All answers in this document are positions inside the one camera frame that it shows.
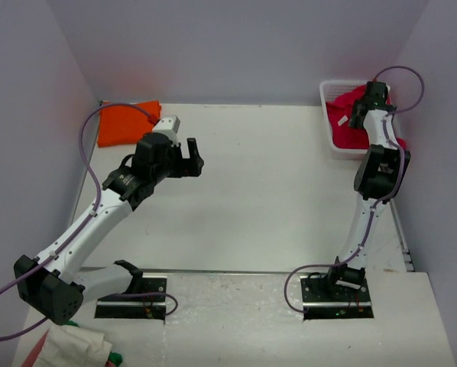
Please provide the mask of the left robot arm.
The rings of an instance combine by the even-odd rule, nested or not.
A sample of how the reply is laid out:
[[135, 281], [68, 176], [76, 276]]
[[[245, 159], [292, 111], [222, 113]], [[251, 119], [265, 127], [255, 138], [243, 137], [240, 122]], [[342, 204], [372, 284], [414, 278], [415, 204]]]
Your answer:
[[150, 197], [162, 180], [200, 176], [204, 161], [196, 139], [186, 142], [188, 158], [166, 134], [144, 135], [134, 154], [108, 175], [90, 209], [54, 244], [33, 258], [22, 255], [15, 262], [19, 297], [56, 325], [64, 325], [91, 300], [138, 298], [143, 273], [130, 262], [117, 260], [91, 272], [81, 268], [100, 242]]

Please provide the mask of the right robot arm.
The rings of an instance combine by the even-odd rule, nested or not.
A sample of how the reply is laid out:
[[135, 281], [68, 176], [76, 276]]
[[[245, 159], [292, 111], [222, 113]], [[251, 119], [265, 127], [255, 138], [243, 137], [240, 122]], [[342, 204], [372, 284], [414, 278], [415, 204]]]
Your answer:
[[348, 238], [335, 264], [325, 275], [309, 278], [317, 301], [352, 300], [365, 284], [367, 251], [382, 212], [400, 189], [410, 152], [400, 145], [393, 128], [397, 107], [388, 101], [386, 83], [372, 80], [352, 109], [349, 125], [366, 131], [369, 148], [354, 179], [355, 215]]

